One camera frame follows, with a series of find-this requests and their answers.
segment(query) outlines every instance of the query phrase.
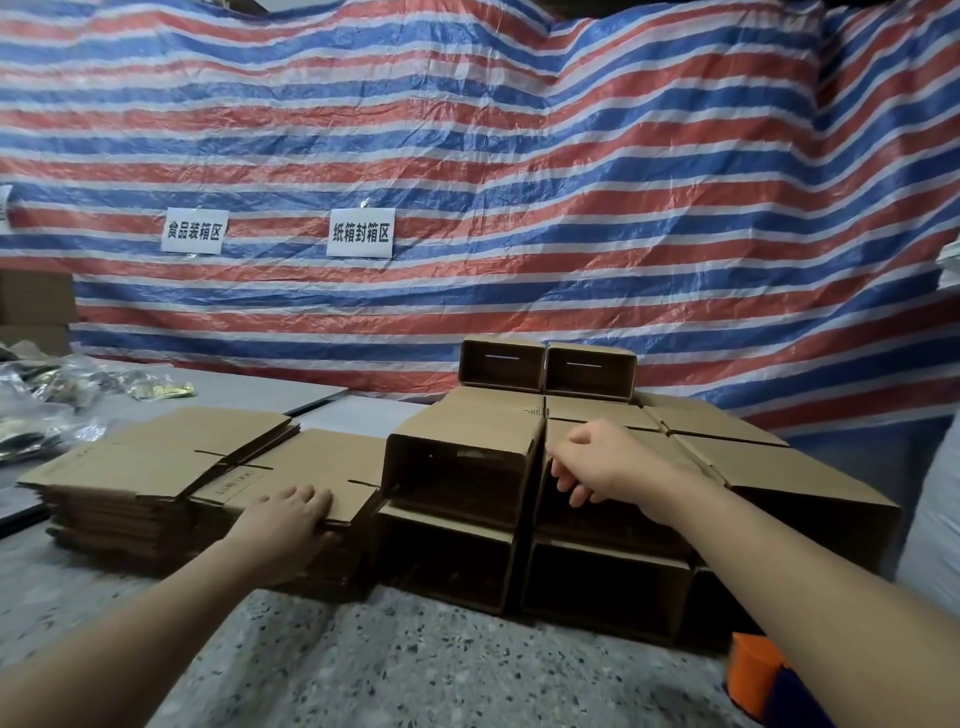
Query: hand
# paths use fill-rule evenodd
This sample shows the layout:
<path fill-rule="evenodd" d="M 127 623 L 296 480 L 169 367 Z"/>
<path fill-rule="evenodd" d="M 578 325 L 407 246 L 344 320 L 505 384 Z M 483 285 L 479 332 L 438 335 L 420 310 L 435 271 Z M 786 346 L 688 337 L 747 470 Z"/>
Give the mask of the hand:
<path fill-rule="evenodd" d="M 637 505 L 647 518 L 668 525 L 676 492 L 692 475 L 606 420 L 574 427 L 547 452 L 553 457 L 550 472 L 557 478 L 557 490 L 570 492 L 574 508 L 588 500 L 613 498 Z"/>
<path fill-rule="evenodd" d="M 262 497 L 245 510 L 221 544 L 239 555 L 257 586 L 289 581 L 340 537 L 317 524 L 330 512 L 333 495 L 312 485 L 294 485 Z"/>

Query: speckled floor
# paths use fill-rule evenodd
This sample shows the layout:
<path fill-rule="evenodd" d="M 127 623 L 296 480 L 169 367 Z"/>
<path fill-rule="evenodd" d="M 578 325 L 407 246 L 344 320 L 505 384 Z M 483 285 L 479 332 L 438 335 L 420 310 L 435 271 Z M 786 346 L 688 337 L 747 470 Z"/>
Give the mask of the speckled floor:
<path fill-rule="evenodd" d="M 10 665 L 149 586 L 50 544 L 0 541 L 0 661 Z M 378 588 L 330 607 L 256 592 L 151 722 L 174 726 L 748 726 L 719 662 L 536 628 Z"/>

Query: cardboard box flap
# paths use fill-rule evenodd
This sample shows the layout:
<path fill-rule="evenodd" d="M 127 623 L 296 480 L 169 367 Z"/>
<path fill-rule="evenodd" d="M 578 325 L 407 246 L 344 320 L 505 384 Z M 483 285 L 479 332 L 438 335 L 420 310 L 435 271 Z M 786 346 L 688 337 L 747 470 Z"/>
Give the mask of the cardboard box flap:
<path fill-rule="evenodd" d="M 546 422 L 546 447 L 548 450 L 552 449 L 553 446 L 560 443 L 571 429 L 578 426 L 580 423 L 572 423 L 566 420 L 547 420 Z M 690 468 L 695 470 L 697 473 L 701 473 L 700 467 L 697 465 L 696 461 L 693 460 L 689 454 L 687 454 L 683 448 L 678 447 L 676 444 L 671 442 L 671 438 L 664 435 L 662 432 L 653 432 L 651 430 L 642 430 L 642 429 L 632 429 L 630 434 L 636 437 L 643 445 L 650 448 L 659 455 L 662 455 L 665 458 L 682 465 L 685 468 Z"/>
<path fill-rule="evenodd" d="M 545 353 L 539 341 L 468 336 L 460 349 L 457 377 L 463 384 L 539 392 Z"/>
<path fill-rule="evenodd" d="M 514 392 L 506 389 L 468 387 L 461 385 L 447 392 L 444 402 L 469 407 L 492 407 L 494 409 L 528 412 L 543 415 L 543 395 L 534 392 Z"/>
<path fill-rule="evenodd" d="M 604 548 L 603 546 L 591 546 L 580 544 L 573 541 L 564 541 L 561 539 L 549 539 L 538 537 L 538 544 L 544 546 L 555 546 L 556 548 L 567 548 L 574 551 L 583 551 L 584 553 L 593 553 L 597 556 L 610 556 L 613 559 L 625 559 L 627 561 L 640 561 L 645 564 L 656 564 L 662 567 L 672 567 L 682 571 L 690 571 L 690 566 L 682 559 L 670 559 L 663 556 L 651 556 L 644 553 L 635 553 L 633 551 L 623 551 L 617 548 Z"/>
<path fill-rule="evenodd" d="M 466 533 L 469 536 L 478 536 L 482 539 L 491 539 L 492 541 L 499 541 L 503 544 L 509 544 L 514 539 L 514 535 L 507 531 L 501 531 L 496 528 L 487 528 L 486 526 L 476 525 L 474 523 L 464 523 L 460 521 L 453 521 L 451 519 L 440 518 L 438 516 L 430 516 L 425 513 L 418 513 L 416 511 L 408 511 L 405 508 L 398 508 L 390 501 L 387 501 L 380 506 L 378 513 L 382 516 L 390 516 L 395 519 L 405 519 L 406 521 L 413 521 L 416 523 L 423 523 L 425 525 L 437 526 L 438 528 L 445 528 L 448 531 Z"/>
<path fill-rule="evenodd" d="M 699 410 L 702 412 L 723 412 L 720 407 L 696 397 L 675 397 L 674 395 L 659 395 L 654 392 L 637 392 L 636 398 L 644 407 L 671 407 L 676 409 Z"/>
<path fill-rule="evenodd" d="M 169 414 L 137 423 L 105 438 L 105 442 L 148 445 L 151 449 L 198 450 L 221 457 L 256 449 L 290 418 L 273 412 L 217 407 L 180 407 Z"/>
<path fill-rule="evenodd" d="M 734 489 L 756 488 L 897 508 L 866 483 L 798 450 L 685 435 L 675 439 Z"/>
<path fill-rule="evenodd" d="M 546 412 L 551 420 L 588 423 L 603 419 L 633 429 L 660 430 L 657 422 L 640 407 L 624 402 L 547 395 Z"/>
<path fill-rule="evenodd" d="M 725 440 L 742 440 L 749 443 L 777 445 L 787 444 L 777 435 L 755 425 L 738 420 L 721 409 L 699 406 L 644 407 L 644 411 L 661 423 L 670 432 L 684 435 L 704 435 Z"/>
<path fill-rule="evenodd" d="M 145 497 L 177 497 L 219 463 L 205 452 L 171 457 L 145 447 L 96 443 L 74 448 L 20 478 L 24 485 L 115 491 Z"/>
<path fill-rule="evenodd" d="M 421 410 L 388 439 L 418 438 L 466 448 L 511 452 L 522 457 L 537 442 L 542 419 L 526 412 L 504 413 L 450 402 Z"/>
<path fill-rule="evenodd" d="M 551 343 L 543 388 L 547 394 L 630 401 L 636 355 L 625 349 Z"/>

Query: open cardboard box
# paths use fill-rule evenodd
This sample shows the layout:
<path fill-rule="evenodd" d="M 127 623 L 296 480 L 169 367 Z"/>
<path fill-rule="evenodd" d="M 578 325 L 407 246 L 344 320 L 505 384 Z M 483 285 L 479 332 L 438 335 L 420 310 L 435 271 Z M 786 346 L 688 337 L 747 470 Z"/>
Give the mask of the open cardboard box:
<path fill-rule="evenodd" d="M 481 612 L 504 611 L 516 553 L 513 533 L 388 501 L 377 517 L 374 551 L 377 573 L 391 586 Z"/>
<path fill-rule="evenodd" d="M 460 348 L 461 384 L 541 392 L 545 346 L 531 339 L 467 336 Z"/>
<path fill-rule="evenodd" d="M 878 569 L 900 508 L 866 483 L 791 448 L 674 439 L 758 508 L 864 569 Z"/>
<path fill-rule="evenodd" d="M 626 402 L 547 395 L 546 416 L 551 420 L 566 420 L 573 423 L 607 420 L 630 429 L 660 431 L 660 425 L 642 408 Z"/>
<path fill-rule="evenodd" d="M 620 637 L 669 643 L 692 571 L 686 562 L 535 536 L 521 611 Z"/>
<path fill-rule="evenodd" d="M 542 432 L 539 415 L 438 402 L 387 438 L 384 496 L 400 508 L 513 531 Z"/>
<path fill-rule="evenodd" d="M 296 434 L 285 415 L 182 407 L 109 433 L 24 474 L 38 490 L 174 500 Z"/>
<path fill-rule="evenodd" d="M 734 632 L 762 634 L 717 575 L 708 567 L 697 567 L 677 630 L 677 646 L 726 653 Z"/>
<path fill-rule="evenodd" d="M 547 445 L 562 441 L 575 426 L 576 423 L 548 420 Z M 631 433 L 658 454 L 692 471 L 702 472 L 682 448 L 661 432 L 631 430 Z M 693 550 L 673 528 L 651 521 L 629 503 L 605 500 L 571 508 L 569 497 L 569 493 L 557 490 L 557 478 L 550 472 L 550 461 L 544 458 L 534 506 L 537 534 L 665 556 L 684 557 Z"/>
<path fill-rule="evenodd" d="M 626 349 L 551 343 L 546 350 L 543 391 L 629 402 L 635 376 L 636 354 Z"/>
<path fill-rule="evenodd" d="M 645 404 L 643 411 L 670 434 L 699 435 L 722 440 L 741 440 L 748 443 L 789 447 L 787 443 L 766 430 L 727 414 L 719 407 L 702 400 L 666 398 L 664 395 L 640 395 L 640 401 L 659 401 Z"/>
<path fill-rule="evenodd" d="M 532 392 L 513 392 L 506 389 L 487 389 L 461 385 L 450 390 L 443 399 L 447 403 L 465 407 L 487 407 L 507 412 L 526 412 L 543 416 L 543 395 Z"/>

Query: forearm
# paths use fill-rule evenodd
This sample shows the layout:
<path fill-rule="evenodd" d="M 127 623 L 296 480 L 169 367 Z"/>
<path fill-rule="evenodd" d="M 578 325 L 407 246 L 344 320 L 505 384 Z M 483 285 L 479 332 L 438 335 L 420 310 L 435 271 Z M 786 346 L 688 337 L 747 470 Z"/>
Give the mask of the forearm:
<path fill-rule="evenodd" d="M 730 491 L 680 475 L 674 525 L 839 728 L 960 715 L 960 627 Z"/>
<path fill-rule="evenodd" d="M 9 670 L 5 728 L 144 725 L 252 589 L 220 545 L 148 592 Z"/>

